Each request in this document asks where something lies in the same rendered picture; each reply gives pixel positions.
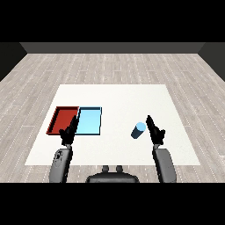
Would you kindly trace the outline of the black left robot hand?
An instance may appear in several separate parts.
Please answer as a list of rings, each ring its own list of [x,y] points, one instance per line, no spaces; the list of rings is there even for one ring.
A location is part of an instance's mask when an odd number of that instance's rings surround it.
[[[69,126],[65,130],[63,129],[59,130],[60,137],[62,138],[63,146],[71,145],[73,143],[78,122],[79,122],[79,119],[76,116],[74,116]]]

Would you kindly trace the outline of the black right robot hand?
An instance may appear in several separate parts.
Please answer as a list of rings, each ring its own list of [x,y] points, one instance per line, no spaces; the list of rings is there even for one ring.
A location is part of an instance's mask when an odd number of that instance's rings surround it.
[[[150,116],[147,117],[146,124],[147,124],[148,130],[150,132],[150,137],[151,137],[151,141],[153,142],[153,144],[163,145],[165,130],[164,129],[160,130],[155,125],[154,121],[152,120],[152,118]]]

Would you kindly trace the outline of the red shallow open box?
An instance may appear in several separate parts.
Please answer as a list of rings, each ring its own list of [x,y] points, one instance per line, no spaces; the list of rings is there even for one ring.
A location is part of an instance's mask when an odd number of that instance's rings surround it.
[[[57,106],[50,120],[46,134],[59,135],[59,130],[65,130],[74,116],[78,115],[78,106]]]

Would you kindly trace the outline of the small blue can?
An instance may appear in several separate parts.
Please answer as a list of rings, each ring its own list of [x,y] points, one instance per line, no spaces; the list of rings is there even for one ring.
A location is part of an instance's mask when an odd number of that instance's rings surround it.
[[[146,130],[146,125],[143,122],[138,122],[135,125],[135,127],[131,133],[131,136],[134,139],[137,139],[145,130]]]

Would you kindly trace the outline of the light blue shallow open box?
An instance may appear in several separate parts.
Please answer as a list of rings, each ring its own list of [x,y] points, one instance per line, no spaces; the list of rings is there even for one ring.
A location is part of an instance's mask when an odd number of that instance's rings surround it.
[[[76,135],[100,135],[102,108],[82,106],[79,108]]]

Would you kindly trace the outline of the dark grey robot body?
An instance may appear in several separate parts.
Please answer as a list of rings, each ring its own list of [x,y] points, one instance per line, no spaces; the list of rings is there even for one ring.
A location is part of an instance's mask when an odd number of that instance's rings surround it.
[[[125,173],[121,165],[116,166],[115,172],[110,172],[109,166],[104,165],[100,173],[87,177],[86,183],[139,183],[139,179]]]

